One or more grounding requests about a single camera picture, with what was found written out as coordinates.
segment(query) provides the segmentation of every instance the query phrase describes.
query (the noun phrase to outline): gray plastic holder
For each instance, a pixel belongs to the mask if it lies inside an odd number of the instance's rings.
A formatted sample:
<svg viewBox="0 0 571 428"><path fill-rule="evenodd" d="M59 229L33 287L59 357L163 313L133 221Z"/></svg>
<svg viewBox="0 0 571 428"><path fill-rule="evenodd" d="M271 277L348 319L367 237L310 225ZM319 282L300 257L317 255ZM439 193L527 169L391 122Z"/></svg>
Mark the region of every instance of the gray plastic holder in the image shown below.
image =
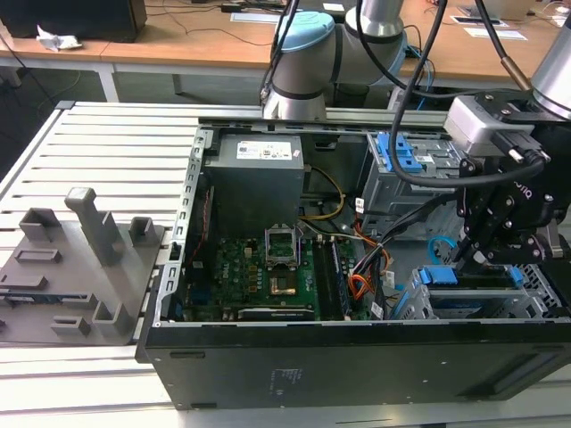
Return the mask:
<svg viewBox="0 0 571 428"><path fill-rule="evenodd" d="M30 209L0 270L0 342L129 343L164 232L150 218L116 224L95 191L73 188L77 221Z"/></svg>

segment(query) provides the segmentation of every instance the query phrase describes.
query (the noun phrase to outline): green circuit board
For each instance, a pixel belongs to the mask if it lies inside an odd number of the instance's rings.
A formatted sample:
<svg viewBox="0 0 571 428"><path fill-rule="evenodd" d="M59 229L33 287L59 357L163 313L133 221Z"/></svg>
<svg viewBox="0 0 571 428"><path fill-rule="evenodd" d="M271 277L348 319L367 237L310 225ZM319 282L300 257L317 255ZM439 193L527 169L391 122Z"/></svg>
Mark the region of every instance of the green circuit board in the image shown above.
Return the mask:
<svg viewBox="0 0 571 428"><path fill-rule="evenodd" d="M349 240L338 243L343 268L355 262ZM215 322L230 320L229 309L273 308L310 309L319 318L317 278L313 264L311 239L297 243L299 265L266 266L264 238L223 239L214 262L210 300L206 305L190 305L185 310L188 321ZM291 239L272 240L270 256L292 256Z"/></svg>

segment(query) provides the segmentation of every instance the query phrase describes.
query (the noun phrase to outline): wooden table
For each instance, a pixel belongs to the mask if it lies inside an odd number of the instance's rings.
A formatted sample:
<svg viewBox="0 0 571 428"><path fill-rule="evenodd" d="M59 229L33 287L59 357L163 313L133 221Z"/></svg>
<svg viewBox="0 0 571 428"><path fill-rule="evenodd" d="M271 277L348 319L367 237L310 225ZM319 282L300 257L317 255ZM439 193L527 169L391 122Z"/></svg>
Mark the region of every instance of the wooden table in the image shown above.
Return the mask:
<svg viewBox="0 0 571 428"><path fill-rule="evenodd" d="M444 22L450 24L450 15L459 14L455 5L466 1L451 0ZM166 0L165 4L182 5L177 0ZM171 7L167 8L170 13L166 13L162 0L147 0L147 24L134 44L85 41L82 49L53 53L33 39L12 41L9 37L9 43L29 67L96 71L110 102L119 101L116 72L174 75L176 93L181 92L180 75L261 77L268 66L269 44L275 26L232 22L229 14L213 7L215 4L218 2L207 4L204 9ZM427 8L425 0L406 0L401 12L405 25L419 27L423 42L434 21L434 9ZM505 40L503 44L524 73L531 77L559 29L537 18L510 24L508 29L518 29L528 38L527 41ZM417 45L416 32L407 29L407 33L410 42ZM471 37L457 24L441 26L430 59L436 67L435 86L513 85L490 40ZM415 63L415 60L405 62L401 71L403 78L410 76ZM0 43L2 65L17 67L19 63Z"/></svg>

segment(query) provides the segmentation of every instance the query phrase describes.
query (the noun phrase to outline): black computer case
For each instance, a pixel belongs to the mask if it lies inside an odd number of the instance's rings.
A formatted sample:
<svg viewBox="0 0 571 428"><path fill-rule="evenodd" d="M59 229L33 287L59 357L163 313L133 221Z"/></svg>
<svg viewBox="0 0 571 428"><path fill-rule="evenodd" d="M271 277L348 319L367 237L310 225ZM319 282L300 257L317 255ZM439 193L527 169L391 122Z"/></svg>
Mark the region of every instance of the black computer case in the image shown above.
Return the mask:
<svg viewBox="0 0 571 428"><path fill-rule="evenodd" d="M79 40L132 43L145 26L145 0L0 0L0 19L12 37L35 37L37 25Z"/></svg>

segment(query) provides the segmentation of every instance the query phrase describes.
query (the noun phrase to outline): power supply label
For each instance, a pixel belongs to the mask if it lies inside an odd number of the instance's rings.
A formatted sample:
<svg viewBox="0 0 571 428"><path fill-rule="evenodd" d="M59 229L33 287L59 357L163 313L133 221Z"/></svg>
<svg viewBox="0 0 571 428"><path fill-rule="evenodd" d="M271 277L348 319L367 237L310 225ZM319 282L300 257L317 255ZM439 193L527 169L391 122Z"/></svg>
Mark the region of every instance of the power supply label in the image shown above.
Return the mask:
<svg viewBox="0 0 571 428"><path fill-rule="evenodd" d="M290 161L292 145L285 141L241 141L238 143L238 159Z"/></svg>

